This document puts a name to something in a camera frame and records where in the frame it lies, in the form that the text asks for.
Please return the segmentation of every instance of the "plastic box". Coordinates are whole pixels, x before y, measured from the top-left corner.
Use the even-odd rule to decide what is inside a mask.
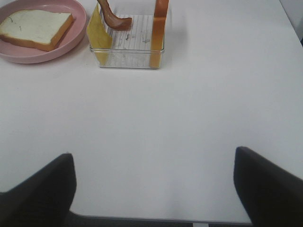
[[[161,66],[164,53],[164,42],[161,50],[151,51],[151,36],[153,24],[153,11],[155,1],[138,1],[135,4],[116,1],[116,7],[110,7],[118,17],[131,17],[132,27],[129,31],[116,31],[107,26],[101,14],[102,23],[107,33],[113,38],[110,49],[96,49],[90,47],[93,53],[107,53],[105,64],[98,62],[100,67],[107,68],[133,68],[133,69],[158,69]],[[129,10],[131,14],[117,13],[117,11]],[[160,59],[158,68],[150,67],[150,57],[155,54]]]

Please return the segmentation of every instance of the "table surface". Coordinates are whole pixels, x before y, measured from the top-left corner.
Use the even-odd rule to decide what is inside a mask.
[[[302,103],[279,1],[172,0],[159,70],[101,69],[87,37],[49,62],[0,59],[0,191],[70,152],[79,214],[249,222],[235,149],[303,178]]]

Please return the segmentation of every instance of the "pink plate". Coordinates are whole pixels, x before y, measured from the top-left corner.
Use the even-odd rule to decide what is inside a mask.
[[[16,0],[0,8],[0,23],[21,9],[42,9],[51,12],[70,12],[74,22],[50,52],[15,46],[0,40],[0,57],[15,63],[39,63],[57,58],[74,48],[85,35],[86,12],[75,0]]]

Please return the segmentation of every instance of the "bread crust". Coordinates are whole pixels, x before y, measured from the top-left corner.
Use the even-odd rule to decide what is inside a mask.
[[[7,34],[1,33],[1,31],[0,31],[0,39],[5,42],[11,43],[13,45],[36,48],[42,51],[49,52],[55,49],[56,45],[58,44],[58,42],[60,41],[66,30],[73,23],[73,21],[74,19],[72,17],[72,14],[70,14],[67,20],[62,24],[62,26],[58,30],[58,32],[52,37],[51,42],[49,44],[39,43],[32,40],[14,38]]]

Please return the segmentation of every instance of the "bread slice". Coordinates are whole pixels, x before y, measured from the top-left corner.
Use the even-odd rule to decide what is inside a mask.
[[[71,13],[20,10],[0,24],[0,39],[18,46],[52,51],[72,22]]]

